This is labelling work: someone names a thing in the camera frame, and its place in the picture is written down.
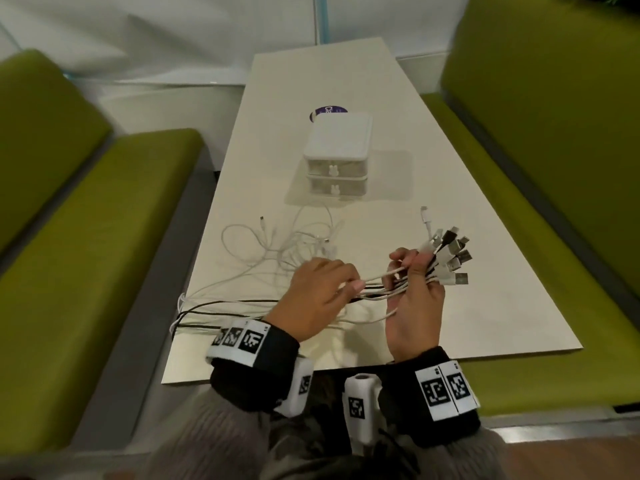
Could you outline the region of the green seat cushion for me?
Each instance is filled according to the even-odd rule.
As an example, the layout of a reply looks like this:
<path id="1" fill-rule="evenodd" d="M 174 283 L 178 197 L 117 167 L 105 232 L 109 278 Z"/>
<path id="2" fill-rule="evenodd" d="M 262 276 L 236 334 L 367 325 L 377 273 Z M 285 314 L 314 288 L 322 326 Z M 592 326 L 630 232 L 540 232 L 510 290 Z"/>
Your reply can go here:
<path id="1" fill-rule="evenodd" d="M 467 360 L 489 416 L 592 406 L 640 412 L 640 331 L 437 93 L 421 95 L 583 349 Z"/>
<path id="2" fill-rule="evenodd" d="M 0 277 L 0 456 L 68 445 L 204 146 L 117 139 Z"/>

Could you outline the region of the round purple sticker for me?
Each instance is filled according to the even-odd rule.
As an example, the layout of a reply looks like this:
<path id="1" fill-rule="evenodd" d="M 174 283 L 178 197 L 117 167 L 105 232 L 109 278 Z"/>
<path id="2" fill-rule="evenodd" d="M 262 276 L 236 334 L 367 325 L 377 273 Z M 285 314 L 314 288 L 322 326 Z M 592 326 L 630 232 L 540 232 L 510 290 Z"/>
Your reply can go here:
<path id="1" fill-rule="evenodd" d="M 318 117 L 318 115 L 320 114 L 334 114 L 334 113 L 345 113 L 345 112 L 348 112 L 348 110 L 344 107 L 341 107 L 338 105 L 324 105 L 312 110 L 311 113 L 309 114 L 309 120 L 313 123 L 315 122 L 316 117 Z"/>

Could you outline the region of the white plastic drawer box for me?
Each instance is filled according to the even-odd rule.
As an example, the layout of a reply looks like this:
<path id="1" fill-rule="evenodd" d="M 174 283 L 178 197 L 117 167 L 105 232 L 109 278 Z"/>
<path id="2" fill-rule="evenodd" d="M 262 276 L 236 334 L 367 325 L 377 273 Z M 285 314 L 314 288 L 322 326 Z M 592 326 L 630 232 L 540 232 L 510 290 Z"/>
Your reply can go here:
<path id="1" fill-rule="evenodd" d="M 369 161 L 372 128 L 373 117 L 366 112 L 320 114 L 312 124 L 303 159 Z"/>

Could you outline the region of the clear small drawer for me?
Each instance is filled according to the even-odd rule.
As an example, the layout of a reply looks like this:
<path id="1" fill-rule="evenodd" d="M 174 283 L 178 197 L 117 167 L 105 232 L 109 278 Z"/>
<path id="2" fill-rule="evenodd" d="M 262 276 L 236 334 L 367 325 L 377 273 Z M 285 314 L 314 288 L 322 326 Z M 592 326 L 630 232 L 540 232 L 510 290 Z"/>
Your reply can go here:
<path id="1" fill-rule="evenodd" d="M 315 177 L 358 179 L 368 176 L 368 159 L 307 159 L 307 174 Z"/>
<path id="2" fill-rule="evenodd" d="M 368 177 L 327 177 L 307 175 L 309 192 L 331 198 L 360 198 L 366 195 Z"/>

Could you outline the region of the person's right hand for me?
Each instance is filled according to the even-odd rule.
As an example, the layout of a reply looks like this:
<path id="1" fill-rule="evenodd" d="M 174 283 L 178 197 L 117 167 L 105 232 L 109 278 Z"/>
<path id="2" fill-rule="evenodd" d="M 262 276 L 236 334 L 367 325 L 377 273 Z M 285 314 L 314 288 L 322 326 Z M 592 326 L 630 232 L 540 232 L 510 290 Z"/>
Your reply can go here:
<path id="1" fill-rule="evenodd" d="M 387 299 L 385 335 L 389 352 L 396 363 L 418 357 L 439 346 L 444 296 L 407 293 Z"/>

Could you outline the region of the person's camouflage trousers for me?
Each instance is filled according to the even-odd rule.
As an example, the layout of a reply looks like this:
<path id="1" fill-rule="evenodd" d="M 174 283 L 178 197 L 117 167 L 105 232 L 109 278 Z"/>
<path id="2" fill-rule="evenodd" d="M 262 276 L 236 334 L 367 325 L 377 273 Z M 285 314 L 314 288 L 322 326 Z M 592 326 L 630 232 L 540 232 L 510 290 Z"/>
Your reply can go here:
<path id="1" fill-rule="evenodd" d="M 301 415 L 271 414 L 259 480 L 417 480 L 415 460 L 389 439 L 378 441 L 364 456 L 352 453 L 343 391 L 343 376 L 322 372 L 312 379 Z"/>

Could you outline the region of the grey bench base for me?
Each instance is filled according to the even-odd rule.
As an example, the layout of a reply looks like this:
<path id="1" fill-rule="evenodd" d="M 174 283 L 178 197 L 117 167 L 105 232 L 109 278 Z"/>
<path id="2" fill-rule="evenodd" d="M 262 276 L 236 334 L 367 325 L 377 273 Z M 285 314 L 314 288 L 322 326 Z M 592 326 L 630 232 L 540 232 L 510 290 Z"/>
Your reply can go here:
<path id="1" fill-rule="evenodd" d="M 208 147 L 201 149 L 142 286 L 68 446 L 69 451 L 121 450 L 159 384 L 169 327 L 193 271 L 217 185 Z"/>

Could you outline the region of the person's left hand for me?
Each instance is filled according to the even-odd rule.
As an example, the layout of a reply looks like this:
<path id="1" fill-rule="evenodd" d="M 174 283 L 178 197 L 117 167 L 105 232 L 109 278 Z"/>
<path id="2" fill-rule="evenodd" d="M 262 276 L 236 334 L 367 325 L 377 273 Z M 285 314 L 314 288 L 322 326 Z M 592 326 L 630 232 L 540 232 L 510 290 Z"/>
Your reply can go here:
<path id="1" fill-rule="evenodd" d="M 361 280 L 353 264 L 313 258 L 292 275 L 290 286 L 264 318 L 299 343 L 313 338 L 336 320 L 356 296 L 337 296 L 339 283 Z"/>

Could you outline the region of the white marker wristband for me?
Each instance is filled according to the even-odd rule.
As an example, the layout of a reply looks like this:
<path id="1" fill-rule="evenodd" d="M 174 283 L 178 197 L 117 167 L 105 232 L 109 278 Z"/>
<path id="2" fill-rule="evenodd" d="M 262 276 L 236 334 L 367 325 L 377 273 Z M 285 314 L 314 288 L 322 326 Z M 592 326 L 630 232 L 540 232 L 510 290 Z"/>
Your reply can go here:
<path id="1" fill-rule="evenodd" d="M 415 376 L 434 422 L 458 417 L 481 406 L 457 360 L 420 369 Z"/>
<path id="2" fill-rule="evenodd" d="M 253 367 L 270 328 L 259 320 L 233 319 L 218 331 L 206 352 L 206 362 L 213 365 L 227 360 Z"/>

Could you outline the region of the person's right forearm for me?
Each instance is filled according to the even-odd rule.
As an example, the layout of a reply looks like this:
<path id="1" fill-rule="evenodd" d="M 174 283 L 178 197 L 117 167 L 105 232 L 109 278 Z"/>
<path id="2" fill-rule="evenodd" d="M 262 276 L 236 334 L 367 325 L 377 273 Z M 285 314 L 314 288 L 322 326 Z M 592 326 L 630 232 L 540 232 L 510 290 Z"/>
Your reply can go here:
<path id="1" fill-rule="evenodd" d="M 434 422 L 415 372 L 450 361 L 437 346 L 418 357 L 392 363 L 382 377 L 378 396 L 389 439 L 409 453 L 417 480 L 508 480 L 503 468 L 504 441 L 481 425 L 477 410 Z"/>

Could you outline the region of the person's left forearm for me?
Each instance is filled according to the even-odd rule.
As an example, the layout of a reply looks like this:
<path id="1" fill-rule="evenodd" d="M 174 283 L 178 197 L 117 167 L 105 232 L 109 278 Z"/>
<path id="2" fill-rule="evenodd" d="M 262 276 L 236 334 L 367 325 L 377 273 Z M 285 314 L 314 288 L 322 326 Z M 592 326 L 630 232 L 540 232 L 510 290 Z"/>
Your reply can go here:
<path id="1" fill-rule="evenodd" d="M 269 415 L 289 392 L 299 348 L 271 325 L 253 367 L 215 361 L 211 389 L 149 457 L 138 480 L 258 480 L 268 455 Z"/>

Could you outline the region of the green backrest cushion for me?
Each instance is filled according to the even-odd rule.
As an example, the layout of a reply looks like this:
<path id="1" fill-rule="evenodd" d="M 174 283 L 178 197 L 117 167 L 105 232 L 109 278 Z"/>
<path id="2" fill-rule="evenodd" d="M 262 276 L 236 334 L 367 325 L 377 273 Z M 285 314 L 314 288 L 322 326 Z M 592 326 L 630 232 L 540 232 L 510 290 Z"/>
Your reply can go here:
<path id="1" fill-rule="evenodd" d="M 112 133 L 43 53 L 0 62 L 0 254 Z"/>
<path id="2" fill-rule="evenodd" d="M 469 0 L 441 87 L 640 296 L 640 15 Z"/>

